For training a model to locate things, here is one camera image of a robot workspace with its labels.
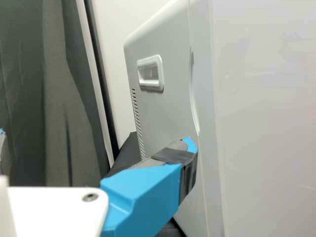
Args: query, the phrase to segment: dark grey fabric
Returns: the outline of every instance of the dark grey fabric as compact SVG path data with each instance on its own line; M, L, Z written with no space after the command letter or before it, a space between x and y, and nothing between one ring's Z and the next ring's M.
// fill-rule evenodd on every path
M45 184L42 0L0 1L0 126L10 183Z
M12 185L98 186L109 165L75 0L0 1Z

